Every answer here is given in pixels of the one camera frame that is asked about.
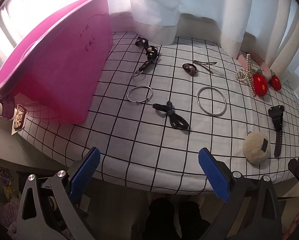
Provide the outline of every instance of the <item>black watch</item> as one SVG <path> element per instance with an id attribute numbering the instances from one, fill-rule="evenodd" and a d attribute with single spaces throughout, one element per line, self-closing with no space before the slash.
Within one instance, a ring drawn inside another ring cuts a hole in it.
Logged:
<path id="1" fill-rule="evenodd" d="M 269 116 L 272 118 L 272 122 L 273 122 L 274 128 L 276 130 L 276 142 L 275 142 L 274 157 L 279 157 L 281 154 L 284 110 L 285 110 L 284 106 L 273 106 L 268 110 Z"/>

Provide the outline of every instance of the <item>metal screw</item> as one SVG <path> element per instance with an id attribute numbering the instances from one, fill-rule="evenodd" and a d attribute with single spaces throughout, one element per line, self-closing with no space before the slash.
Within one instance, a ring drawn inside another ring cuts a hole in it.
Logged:
<path id="1" fill-rule="evenodd" d="M 31 174 L 28 176 L 28 180 L 32 181 L 33 179 L 35 179 L 35 175 L 34 174 Z"/>
<path id="2" fill-rule="evenodd" d="M 241 177 L 241 173 L 239 173 L 238 171 L 234 171 L 234 172 L 233 172 L 233 176 L 234 176 L 235 178 L 240 178 L 240 177 Z"/>
<path id="3" fill-rule="evenodd" d="M 267 176 L 267 175 L 265 175 L 265 176 L 263 177 L 263 179 L 264 179 L 265 181 L 271 181 L 271 178 L 270 178 L 269 176 Z"/>
<path id="4" fill-rule="evenodd" d="M 64 177 L 65 174 L 66 174 L 66 171 L 61 170 L 57 173 L 57 176 L 61 178 L 61 177 Z"/>

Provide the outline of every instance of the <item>sheer curtain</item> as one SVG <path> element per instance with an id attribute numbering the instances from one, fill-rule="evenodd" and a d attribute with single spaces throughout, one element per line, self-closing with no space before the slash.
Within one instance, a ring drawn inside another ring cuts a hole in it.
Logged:
<path id="1" fill-rule="evenodd" d="M 0 9 L 0 66 L 38 23 L 72 1 L 6 0 Z M 205 39 L 218 43 L 233 58 L 240 49 L 253 51 L 281 79 L 288 79 L 299 96 L 295 0 L 108 0 L 108 4 L 113 31 L 135 31 L 162 45 L 173 43 L 175 36 Z"/>

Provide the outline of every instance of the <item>metal ring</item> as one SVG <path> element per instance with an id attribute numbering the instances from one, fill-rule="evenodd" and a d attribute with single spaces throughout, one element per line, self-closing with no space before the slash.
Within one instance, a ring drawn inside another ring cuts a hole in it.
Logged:
<path id="1" fill-rule="evenodd" d="M 201 93 L 203 90 L 205 90 L 205 89 L 215 90 L 216 92 L 218 92 L 218 93 L 223 97 L 225 107 L 224 107 L 223 111 L 220 112 L 219 114 L 212 114 L 212 113 L 206 111 L 206 110 L 201 106 L 201 103 L 200 103 L 200 100 L 199 100 L 199 96 L 200 96 L 200 93 Z M 225 97 L 223 96 L 223 94 L 222 94 L 219 90 L 217 90 L 216 88 L 213 88 L 213 87 L 202 87 L 202 88 L 197 92 L 197 94 L 196 94 L 196 99 L 197 99 L 197 103 L 199 104 L 200 108 L 201 108 L 205 113 L 207 113 L 207 114 L 209 114 L 209 115 L 211 115 L 211 116 L 221 116 L 221 115 L 223 115 L 223 114 L 225 113 L 225 111 L 226 111 L 226 107 L 227 107 L 226 99 L 225 99 Z"/>
<path id="2" fill-rule="evenodd" d="M 131 100 L 128 96 L 129 96 L 129 94 L 130 94 L 133 90 L 135 90 L 135 89 L 137 89 L 137 88 L 148 88 L 148 89 L 151 91 L 151 95 L 150 95 L 149 97 L 145 98 L 145 99 L 142 100 L 142 101 L 133 101 L 133 100 Z M 152 97 L 152 95 L 153 95 L 153 90 L 152 90 L 152 88 L 150 88 L 149 86 L 138 86 L 138 87 L 134 87 L 134 88 L 132 88 L 132 89 L 127 93 L 127 99 L 128 99 L 128 101 L 131 101 L 131 102 L 133 102 L 133 103 L 143 103 L 143 102 L 149 100 L 149 99 Z"/>
<path id="3" fill-rule="evenodd" d="M 137 77 L 138 75 L 142 74 L 144 70 L 142 71 L 139 71 L 139 70 L 136 70 L 131 76 L 132 77 Z"/>

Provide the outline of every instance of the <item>fluffy beige pouch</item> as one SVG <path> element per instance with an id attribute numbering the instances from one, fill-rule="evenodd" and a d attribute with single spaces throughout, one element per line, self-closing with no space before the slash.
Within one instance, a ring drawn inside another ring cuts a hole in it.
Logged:
<path id="1" fill-rule="evenodd" d="M 266 135 L 252 132 L 244 140 L 243 153 L 251 164 L 260 164 L 269 156 L 271 145 Z"/>

